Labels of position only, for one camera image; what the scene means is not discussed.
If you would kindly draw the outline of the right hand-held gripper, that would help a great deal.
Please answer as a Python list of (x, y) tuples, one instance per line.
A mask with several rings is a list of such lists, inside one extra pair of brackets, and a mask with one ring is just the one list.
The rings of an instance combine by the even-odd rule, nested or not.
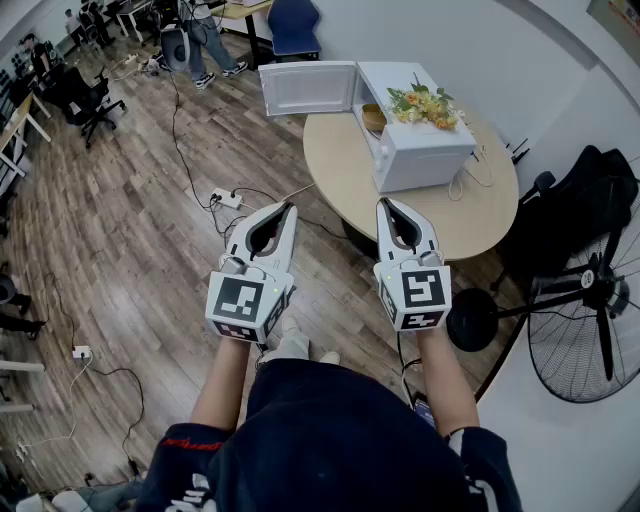
[[(382, 197), (376, 205), (378, 295), (396, 332), (441, 327), (452, 306), (451, 271), (432, 224), (405, 203)], [(396, 254), (421, 254), (395, 262)]]

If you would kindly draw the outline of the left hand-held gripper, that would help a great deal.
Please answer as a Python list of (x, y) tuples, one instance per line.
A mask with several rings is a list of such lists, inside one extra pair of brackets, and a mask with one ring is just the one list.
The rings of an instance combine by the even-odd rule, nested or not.
[(279, 202), (256, 210), (233, 230), (220, 269), (210, 275), (205, 318), (219, 335), (264, 344), (289, 306), (289, 272), (298, 210)]

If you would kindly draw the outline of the white microwave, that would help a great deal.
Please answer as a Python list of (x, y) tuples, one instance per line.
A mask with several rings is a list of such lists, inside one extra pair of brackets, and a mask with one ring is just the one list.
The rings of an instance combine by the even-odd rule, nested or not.
[[(432, 90), (441, 88), (420, 64), (410, 62), (308, 61), (268, 64), (259, 69), (268, 116), (341, 115), (354, 122), (381, 193), (446, 185), (477, 146), (453, 101), (458, 117), (454, 132), (439, 130), (431, 123), (400, 123), (395, 118), (387, 89), (409, 90), (414, 75)], [(378, 104), (382, 109), (387, 119), (382, 132), (365, 128), (361, 117), (364, 104)]]

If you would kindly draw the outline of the yellow bowl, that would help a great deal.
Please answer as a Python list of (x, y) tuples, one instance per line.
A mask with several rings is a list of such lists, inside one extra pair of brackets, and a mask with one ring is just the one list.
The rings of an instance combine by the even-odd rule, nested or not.
[(361, 117), (365, 128), (372, 132), (382, 132), (387, 124), (387, 119), (378, 104), (364, 104)]

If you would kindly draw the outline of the person's right forearm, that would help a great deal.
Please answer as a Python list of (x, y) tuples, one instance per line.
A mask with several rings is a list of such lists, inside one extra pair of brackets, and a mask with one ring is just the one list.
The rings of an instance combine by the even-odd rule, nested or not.
[(425, 395), (442, 436), (480, 425), (475, 396), (443, 329), (416, 332)]

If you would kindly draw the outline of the black table base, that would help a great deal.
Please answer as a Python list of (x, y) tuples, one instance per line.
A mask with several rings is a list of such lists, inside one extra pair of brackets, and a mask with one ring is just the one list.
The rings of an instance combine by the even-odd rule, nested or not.
[(379, 251), (377, 241), (361, 233), (358, 229), (354, 228), (346, 220), (341, 220), (342, 227), (346, 237), (349, 241), (365, 256), (378, 261)]

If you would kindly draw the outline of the white power strip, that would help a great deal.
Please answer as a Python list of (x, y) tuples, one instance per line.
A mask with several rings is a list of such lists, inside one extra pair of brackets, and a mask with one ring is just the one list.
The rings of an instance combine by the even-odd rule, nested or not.
[(220, 204), (238, 210), (243, 202), (243, 197), (237, 192), (215, 188), (211, 195), (210, 202), (212, 205)]

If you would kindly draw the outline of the person's light legs and shoes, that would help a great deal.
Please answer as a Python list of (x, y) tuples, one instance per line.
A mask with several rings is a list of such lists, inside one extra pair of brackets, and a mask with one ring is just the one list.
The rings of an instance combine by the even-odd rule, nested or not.
[(310, 338), (301, 330), (297, 321), (291, 316), (282, 319), (282, 337), (278, 346), (264, 355), (257, 363), (257, 368), (268, 362), (280, 359), (312, 361), (310, 355)]

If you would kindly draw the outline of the black office chair with jacket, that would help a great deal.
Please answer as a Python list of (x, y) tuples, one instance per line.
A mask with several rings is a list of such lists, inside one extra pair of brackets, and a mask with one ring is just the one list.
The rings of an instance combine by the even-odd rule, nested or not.
[(497, 291), (506, 276), (529, 282), (559, 274), (572, 255), (629, 224), (639, 191), (617, 148), (602, 152), (586, 146), (561, 180), (541, 173), (519, 200), (514, 222), (499, 244), (503, 270), (490, 289)]

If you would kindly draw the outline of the black phone with lit screen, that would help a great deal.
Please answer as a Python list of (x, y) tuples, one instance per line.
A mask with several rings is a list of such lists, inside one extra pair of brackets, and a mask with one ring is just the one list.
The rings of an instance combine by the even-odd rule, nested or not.
[(431, 427), (435, 427), (435, 419), (427, 402), (426, 396), (421, 392), (415, 392), (412, 395), (412, 406), (414, 412)]

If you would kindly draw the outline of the white floor fan heater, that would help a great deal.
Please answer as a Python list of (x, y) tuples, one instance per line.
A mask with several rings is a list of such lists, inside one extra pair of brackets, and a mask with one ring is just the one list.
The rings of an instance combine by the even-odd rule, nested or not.
[(160, 32), (160, 43), (165, 64), (170, 71), (183, 72), (189, 67), (189, 37), (179, 24), (163, 28)]

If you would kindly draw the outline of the blue chair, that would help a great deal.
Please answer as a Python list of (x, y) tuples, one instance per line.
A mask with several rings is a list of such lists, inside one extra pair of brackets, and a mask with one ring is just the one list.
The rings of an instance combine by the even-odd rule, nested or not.
[(273, 0), (267, 15), (275, 61), (299, 57), (319, 60), (321, 45), (315, 35), (320, 12), (311, 0)]

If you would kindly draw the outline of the wooden desk with black legs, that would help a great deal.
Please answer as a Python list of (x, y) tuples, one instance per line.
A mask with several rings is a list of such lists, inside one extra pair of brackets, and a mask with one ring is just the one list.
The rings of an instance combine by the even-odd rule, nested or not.
[(250, 43), (250, 51), (241, 59), (246, 61), (252, 71), (256, 71), (260, 65), (269, 64), (274, 60), (273, 51), (260, 45), (256, 35), (253, 15), (263, 10), (268, 10), (273, 0), (260, 0), (250, 6), (238, 3), (224, 3), (211, 9), (211, 14), (220, 19), (243, 20), (247, 29)]

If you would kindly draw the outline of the black swivel office chair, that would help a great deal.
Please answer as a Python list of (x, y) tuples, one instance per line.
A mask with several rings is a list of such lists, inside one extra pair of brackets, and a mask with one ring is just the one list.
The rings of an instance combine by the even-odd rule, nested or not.
[(44, 79), (43, 98), (62, 110), (69, 124), (81, 128), (87, 150), (91, 148), (91, 139), (99, 123), (115, 130), (116, 123), (108, 114), (120, 108), (128, 110), (122, 100), (107, 102), (110, 98), (109, 80), (101, 69), (95, 76), (96, 82), (89, 85), (76, 67), (65, 68)]

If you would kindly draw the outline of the wall poster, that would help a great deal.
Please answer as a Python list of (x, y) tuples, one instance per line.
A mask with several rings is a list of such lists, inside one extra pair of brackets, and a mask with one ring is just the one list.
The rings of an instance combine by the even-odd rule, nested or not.
[(630, 55), (640, 52), (640, 0), (590, 0), (587, 13)]

